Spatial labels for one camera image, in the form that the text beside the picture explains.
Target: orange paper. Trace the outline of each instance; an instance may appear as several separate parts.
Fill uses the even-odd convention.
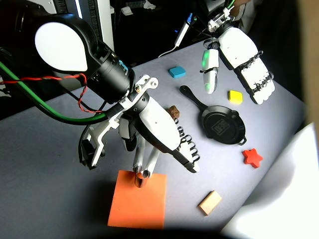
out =
[[[163,229],[166,175],[153,174],[142,188],[134,180],[134,172],[119,171],[108,226]]]

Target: white cord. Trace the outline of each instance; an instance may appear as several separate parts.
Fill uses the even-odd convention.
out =
[[[167,52],[162,53],[161,55],[158,56],[158,58],[160,58],[161,56],[164,56],[165,54],[168,54],[168,53],[174,51],[175,48],[177,48],[177,46],[175,46],[175,47],[174,47],[172,50],[170,50],[170,51],[167,51]]]

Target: red star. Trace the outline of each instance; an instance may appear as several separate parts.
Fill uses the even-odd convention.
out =
[[[245,164],[251,164],[254,168],[259,168],[260,161],[263,160],[263,157],[257,153],[255,148],[252,150],[245,150],[243,155],[245,156]]]

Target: table surface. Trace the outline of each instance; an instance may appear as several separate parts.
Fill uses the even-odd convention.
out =
[[[204,91],[202,43],[194,44],[134,68],[136,76],[149,74],[159,87],[149,90],[164,108],[176,105],[180,125],[192,135],[199,151],[200,172],[188,172],[169,154],[160,154],[155,173],[167,175],[165,228],[220,229],[236,213],[296,132],[305,106],[275,82],[276,90],[262,105],[254,104],[234,72],[220,62],[216,92]],[[181,66],[186,76],[173,79],[168,69]],[[247,143],[226,145],[205,137],[198,108],[179,92],[189,86],[209,106],[222,105],[239,112]],[[229,90],[243,92],[241,105],[227,99]],[[91,107],[102,102],[91,91],[84,97]],[[59,112],[83,117],[76,102],[64,95],[49,101]],[[117,173],[131,170],[134,152],[126,152],[117,130],[105,137],[106,157],[90,171],[78,162],[81,126],[57,122],[36,108],[0,122],[0,238],[92,238],[123,229],[107,227]],[[243,163],[242,151],[256,148],[264,157],[254,169]],[[223,198],[209,215],[197,205],[212,190]]]

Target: frying pan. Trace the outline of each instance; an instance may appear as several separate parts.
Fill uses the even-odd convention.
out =
[[[225,144],[246,143],[245,125],[237,111],[224,106],[204,105],[188,86],[181,86],[179,91],[192,100],[202,112],[201,122],[208,138]]]

